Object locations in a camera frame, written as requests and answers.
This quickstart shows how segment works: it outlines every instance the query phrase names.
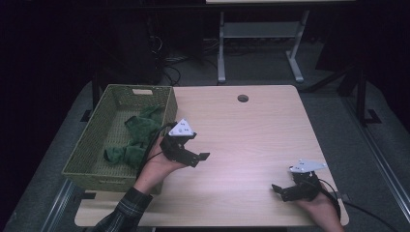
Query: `grommet hole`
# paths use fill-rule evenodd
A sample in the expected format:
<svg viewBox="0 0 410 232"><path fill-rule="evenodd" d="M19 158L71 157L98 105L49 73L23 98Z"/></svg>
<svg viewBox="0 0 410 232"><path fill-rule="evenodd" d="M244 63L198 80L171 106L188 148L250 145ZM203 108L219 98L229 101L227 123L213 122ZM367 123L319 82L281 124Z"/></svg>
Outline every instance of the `grommet hole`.
<svg viewBox="0 0 410 232"><path fill-rule="evenodd" d="M246 95L240 95L240 96L238 96L238 101L239 102L247 102L247 101L249 101L249 97L246 96Z"/></svg>

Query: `table leg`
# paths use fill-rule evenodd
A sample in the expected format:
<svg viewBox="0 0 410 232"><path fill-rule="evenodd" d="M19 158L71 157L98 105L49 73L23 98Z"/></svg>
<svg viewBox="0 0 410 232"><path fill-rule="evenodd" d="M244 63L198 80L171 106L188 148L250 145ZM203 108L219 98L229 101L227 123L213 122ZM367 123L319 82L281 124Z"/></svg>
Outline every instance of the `table leg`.
<svg viewBox="0 0 410 232"><path fill-rule="evenodd" d="M286 57L289 61L290 68L292 69L293 75L295 76L296 82L302 83L304 82L304 78L302 77L301 70L299 69L298 63L296 62L296 52L298 51L299 44L301 43L302 36L304 35L305 26L308 20L309 11L304 11L302 15L302 19L299 23L298 30L295 36L295 44L293 45L292 49L286 51Z"/></svg>
<svg viewBox="0 0 410 232"><path fill-rule="evenodd" d="M223 60L223 12L220 13L220 53L218 54L218 83L224 83L225 62Z"/></svg>

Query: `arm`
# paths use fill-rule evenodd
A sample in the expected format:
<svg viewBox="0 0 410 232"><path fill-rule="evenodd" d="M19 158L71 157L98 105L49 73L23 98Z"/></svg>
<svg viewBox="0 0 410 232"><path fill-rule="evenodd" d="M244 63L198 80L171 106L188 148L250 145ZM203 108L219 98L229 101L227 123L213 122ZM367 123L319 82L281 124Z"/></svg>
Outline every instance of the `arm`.
<svg viewBox="0 0 410 232"><path fill-rule="evenodd" d="M93 231L136 231L139 221L152 200L151 188L162 182L173 171L185 167L182 163L170 161L161 153L161 137L151 150L135 184L130 188L114 212L102 219Z"/></svg>
<svg viewBox="0 0 410 232"><path fill-rule="evenodd" d="M322 192L312 201L297 200L296 204L305 210L310 218L326 232L344 232L331 200Z"/></svg>

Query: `wire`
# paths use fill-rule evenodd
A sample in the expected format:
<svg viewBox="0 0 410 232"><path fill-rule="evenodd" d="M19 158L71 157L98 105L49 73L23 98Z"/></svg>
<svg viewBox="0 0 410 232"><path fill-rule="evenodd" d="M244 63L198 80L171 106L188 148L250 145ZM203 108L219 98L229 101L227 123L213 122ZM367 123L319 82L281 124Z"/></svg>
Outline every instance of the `wire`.
<svg viewBox="0 0 410 232"><path fill-rule="evenodd" d="M157 156L159 156L159 155L162 154L162 153L163 153L163 151L160 151L160 152L156 153L155 155L153 155L153 156L151 156L149 159L147 159L147 160L145 161L145 163L149 162L149 161L152 160L154 157L157 157Z"/></svg>
<svg viewBox="0 0 410 232"><path fill-rule="evenodd" d="M160 47L157 48L157 51L160 51L161 48L162 48L162 45L163 45L163 42L162 42L161 38L158 37L158 36L151 36L151 39L154 39L154 40L157 39L157 40L160 41Z"/></svg>
<svg viewBox="0 0 410 232"><path fill-rule="evenodd" d="M220 45L220 41L218 39L210 39L208 41L204 41L204 54L207 54L215 49L217 49Z"/></svg>
<svg viewBox="0 0 410 232"><path fill-rule="evenodd" d="M211 64L216 70L218 70L217 65L214 64L214 63L212 63L212 61L210 61L210 60L208 60L208 59L205 59L205 58L203 58L202 60L208 62L208 63Z"/></svg>
<svg viewBox="0 0 410 232"><path fill-rule="evenodd" d="M336 192L335 192L335 189L334 189L329 183L327 183L326 181L321 180L321 179L319 179L319 181L321 181L321 182L327 184L327 185L332 189L332 191L334 192L335 196L337 196L337 195L336 195ZM379 216L377 216L377 215L375 215L375 214L373 214L373 213L371 213L371 212L369 212L369 211L367 211L367 210L365 210L365 209L363 209L363 208L361 208L361 207L359 207L359 206L357 206L357 205L354 205L354 204L352 204L352 203L349 203L349 202L346 202L346 201L343 201L343 200L342 200L342 202L343 202L343 204L345 204L345 205L348 205L348 206L350 206L350 207L353 207L353 208L355 208L355 209L357 209L357 210L359 210L359 211L362 211L363 213L368 214L368 215L371 216L371 217L374 217L374 218L378 219L380 222L382 222L382 223L385 224L387 227L389 227L392 231L398 232L398 230L396 230L392 225L390 225L387 221L385 221L385 220L382 219L381 217L379 217Z"/></svg>
<svg viewBox="0 0 410 232"><path fill-rule="evenodd" d="M165 62L168 62L168 65L175 65L176 63L187 61L188 59L188 56L168 57L165 58Z"/></svg>
<svg viewBox="0 0 410 232"><path fill-rule="evenodd" d="M151 139L150 143L148 144L148 146L145 150L144 156L142 157L141 164L139 164L138 171L136 173L136 178L138 178L138 176L141 174L142 168L145 166L145 164L149 160L148 156L150 155L150 152L151 152L152 148L154 147L154 144L157 142L158 138L160 137L161 132L163 130L165 130L166 128L169 128L169 127L173 128L173 127L175 127L175 125L176 125L175 122L174 123L167 123L167 124L163 125L162 127L160 127L157 130L157 132L154 134L153 138Z"/></svg>
<svg viewBox="0 0 410 232"><path fill-rule="evenodd" d="M363 208L361 208L361 207L359 207L359 206L356 206L356 205L354 205L354 204L352 204L352 203L349 203L349 202L346 202L346 201L342 201L342 202L343 202L343 204L345 204L345 205L348 205L348 206L350 206L350 207L353 207L353 208L355 208L355 209L357 209L357 210L362 211L363 213L368 214L369 216L372 216L372 217L378 219L380 222L382 222L382 223L385 224L387 227L389 227L392 231L398 232L397 229L395 229L392 225L390 225L387 221L385 221L384 219L380 218L379 216L377 216L377 215L375 215L375 214L373 214L373 213L371 213L371 212L369 212L369 211L367 211L367 210L365 210L365 209L363 209Z"/></svg>
<svg viewBox="0 0 410 232"><path fill-rule="evenodd" d="M322 179L319 179L319 181L321 181L321 182L325 183L326 185L328 185L328 186L332 189L332 192L333 192L334 195L335 195L335 199L337 199L336 191L335 191L335 189L331 186L331 184L327 183L326 181L324 181L324 180L322 180Z"/></svg>
<svg viewBox="0 0 410 232"><path fill-rule="evenodd" d="M226 44L226 51L224 52L227 56L244 56L248 54L252 54L256 51L256 46L254 44L249 43L248 41L244 40L237 40L232 41L231 43Z"/></svg>
<svg viewBox="0 0 410 232"><path fill-rule="evenodd" d="M333 205L335 206L335 210L336 210L336 212L337 212L338 219L341 218L340 205L338 204L337 198L334 198L332 195L329 194L328 191L326 191L326 190L324 190L324 189L322 189L322 188L320 188L320 187L317 187L316 185L312 184L311 182L304 181L304 180L302 180L301 182L303 182L303 183L305 183L305 184L307 184L307 185L310 185L310 186L316 188L317 190L319 190L320 192L322 192L325 196L327 196L327 197L331 200L331 202L333 203Z"/></svg>

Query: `metal stand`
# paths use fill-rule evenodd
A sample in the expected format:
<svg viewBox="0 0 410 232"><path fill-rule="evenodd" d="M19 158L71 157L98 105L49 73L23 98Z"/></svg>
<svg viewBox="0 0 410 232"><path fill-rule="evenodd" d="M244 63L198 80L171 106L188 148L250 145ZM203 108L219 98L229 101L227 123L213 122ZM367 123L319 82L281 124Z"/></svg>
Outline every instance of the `metal stand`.
<svg viewBox="0 0 410 232"><path fill-rule="evenodd" d="M301 43L308 20L309 11L304 11L300 21L286 22L225 22L220 13L220 53L218 54L218 83L224 83L225 65L223 59L224 38L294 38L292 49L286 51L286 57L297 82L303 82L301 71L296 62L296 53Z"/></svg>
<svg viewBox="0 0 410 232"><path fill-rule="evenodd" d="M369 109L367 112L371 118L366 118L365 116L365 108L366 108L366 75L364 71L359 65L351 64L345 67L344 69L340 70L339 72L335 72L332 75L329 75L325 79L317 82L316 84L307 87L306 89L299 90L299 93L313 93L316 90L322 88L323 86L331 83L339 79L340 77L344 76L343 80L341 81L340 85L337 88L337 92L342 97L349 97L357 86L357 97L356 97L356 116L362 126L366 126L366 124L379 124L381 120L377 116L374 110Z"/></svg>

